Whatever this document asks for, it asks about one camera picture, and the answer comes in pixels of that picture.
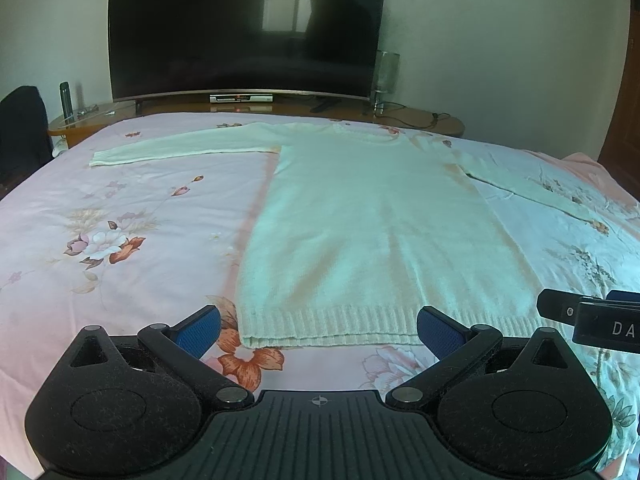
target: white wall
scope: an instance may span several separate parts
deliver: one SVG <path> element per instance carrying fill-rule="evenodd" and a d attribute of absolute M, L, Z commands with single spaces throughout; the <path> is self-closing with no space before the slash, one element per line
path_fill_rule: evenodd
<path fill-rule="evenodd" d="M 385 0 L 395 100 L 449 112 L 471 139 L 597 156 L 620 86 L 629 0 Z M 0 97 L 38 86 L 49 118 L 110 99 L 107 0 L 0 0 Z"/>
<path fill-rule="evenodd" d="M 465 137 L 596 157 L 624 66 L 629 0 L 385 0 L 395 100 L 449 112 Z"/>
<path fill-rule="evenodd" d="M 63 81 L 74 106 L 111 100 L 107 0 L 0 0 L 0 98 L 35 85 L 53 120 Z"/>

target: ribbed hem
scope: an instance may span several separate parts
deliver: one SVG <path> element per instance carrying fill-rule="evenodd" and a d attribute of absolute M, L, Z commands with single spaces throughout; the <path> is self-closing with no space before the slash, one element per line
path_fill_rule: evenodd
<path fill-rule="evenodd" d="M 396 306 L 332 306 L 311 311 L 283 312 L 264 309 L 250 312 L 237 306 L 240 341 L 247 348 L 341 346 L 366 344 L 420 344 L 416 317 L 420 308 Z M 551 326 L 564 336 L 565 327 L 533 314 L 530 317 L 505 316 L 487 312 L 442 310 L 465 326 L 488 324 L 504 336 L 530 337 L 540 326 Z"/>

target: tv screen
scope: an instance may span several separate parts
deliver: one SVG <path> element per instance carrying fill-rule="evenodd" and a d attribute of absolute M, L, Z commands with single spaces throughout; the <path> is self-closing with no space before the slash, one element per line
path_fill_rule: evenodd
<path fill-rule="evenodd" d="M 109 0 L 113 98 L 310 92 L 368 98 L 383 0 Z"/>

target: cable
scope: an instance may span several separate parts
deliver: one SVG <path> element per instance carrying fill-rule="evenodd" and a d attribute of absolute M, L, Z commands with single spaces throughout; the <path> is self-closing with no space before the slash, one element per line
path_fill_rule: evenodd
<path fill-rule="evenodd" d="M 406 105 L 402 105 L 400 103 L 395 103 L 393 101 L 384 101 L 385 105 L 396 105 L 399 106 L 399 108 L 396 108 L 395 110 L 391 110 L 392 112 L 398 112 L 400 110 L 404 110 L 406 108 Z"/>
<path fill-rule="evenodd" d="M 406 126 L 413 128 L 414 130 L 428 130 L 430 128 L 433 128 L 434 126 L 436 126 L 438 124 L 438 122 L 442 119 L 449 119 L 451 117 L 450 114 L 446 114 L 446 113 L 441 113 L 441 114 L 435 114 L 432 113 L 431 114 L 433 116 L 433 121 L 431 121 L 431 124 L 428 124 L 427 126 L 417 126 L 416 124 L 410 124 L 406 121 L 403 121 L 402 119 L 398 119 L 397 117 L 393 117 L 393 116 L 389 116 L 389 115 L 378 115 L 375 116 L 376 118 L 379 119 L 393 119 L 395 121 L 398 121 L 402 124 L 405 124 Z"/>

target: pink flower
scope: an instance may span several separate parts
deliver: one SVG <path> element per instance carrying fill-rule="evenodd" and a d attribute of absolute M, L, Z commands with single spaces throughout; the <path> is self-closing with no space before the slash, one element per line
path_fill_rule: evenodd
<path fill-rule="evenodd" d="M 186 192 L 188 192 L 188 191 L 189 191 L 189 188 L 188 188 L 188 187 L 186 187 L 186 186 L 182 186 L 182 187 L 179 187 L 178 189 L 176 189 L 176 190 L 174 191 L 174 193 L 172 194 L 172 196 L 180 196 L 180 195 L 184 195 L 184 194 L 185 194 Z"/>
<path fill-rule="evenodd" d="M 375 389 L 383 397 L 389 390 L 415 377 L 437 362 L 425 347 L 383 346 L 376 354 L 362 362 L 367 373 L 367 383 L 362 389 Z"/>
<path fill-rule="evenodd" d="M 11 276 L 9 276 L 9 283 L 16 283 L 20 281 L 22 277 L 22 271 L 14 272 Z"/>
<path fill-rule="evenodd" d="M 69 256 L 78 256 L 89 245 L 89 237 L 83 234 L 79 234 L 78 238 L 66 243 L 65 254 Z"/>
<path fill-rule="evenodd" d="M 399 128 L 394 128 L 393 126 L 386 126 L 384 124 L 381 124 L 380 128 L 382 128 L 383 130 L 388 131 L 391 135 L 398 135 L 400 133 L 400 129 Z"/>

